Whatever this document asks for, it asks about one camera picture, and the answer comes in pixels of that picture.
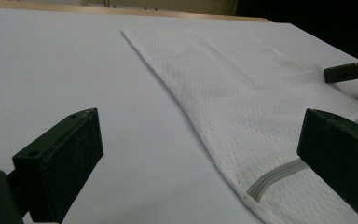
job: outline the white fabric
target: white fabric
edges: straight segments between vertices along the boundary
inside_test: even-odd
[[[358,223],[310,169],[271,186],[260,203],[246,194],[260,176],[298,158],[307,108],[358,119],[358,103],[324,84],[318,64],[242,32],[123,33],[185,110],[227,182],[264,221]]]

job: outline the white mesh fabric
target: white mesh fabric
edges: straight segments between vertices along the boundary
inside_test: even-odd
[[[307,108],[358,119],[358,103],[324,84],[322,69],[241,32],[126,29],[124,35],[185,110],[215,164],[248,207],[267,223],[330,220],[325,213],[303,219],[304,213],[292,207],[280,209],[278,190],[269,191],[271,200],[265,196],[260,203],[246,194],[260,176],[298,158]],[[306,180],[300,183],[308,187]],[[353,215],[345,203],[335,203],[339,197],[334,192],[324,185],[318,188],[301,201],[310,203],[296,203],[296,208],[319,211],[312,192],[328,192],[326,201],[334,211]],[[287,199],[295,201],[296,196]]]

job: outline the wooden edge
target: wooden edge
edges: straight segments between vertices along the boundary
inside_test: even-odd
[[[34,3],[34,2],[14,2],[14,1],[5,1],[5,0],[0,0],[0,8],[41,10],[41,11],[84,12],[84,13],[116,14],[116,15],[160,16],[160,17],[193,18],[193,19],[215,19],[215,20],[227,20],[227,21],[269,21],[264,18],[253,18],[253,17],[208,15],[208,14],[196,14],[196,13],[186,13],[186,12],[147,11],[147,10],[111,8],[111,7],[84,7],[84,6],[58,5],[58,4]]]

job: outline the black clamp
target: black clamp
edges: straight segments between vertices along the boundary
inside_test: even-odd
[[[358,63],[348,63],[324,69],[325,83],[358,79]]]
[[[98,110],[68,116],[13,157],[15,170],[0,171],[0,224],[62,223],[103,156]]]
[[[297,154],[358,213],[358,124],[308,109]]]

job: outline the dark background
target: dark background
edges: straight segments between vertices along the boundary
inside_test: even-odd
[[[239,0],[237,16],[292,23],[358,58],[358,1]]]

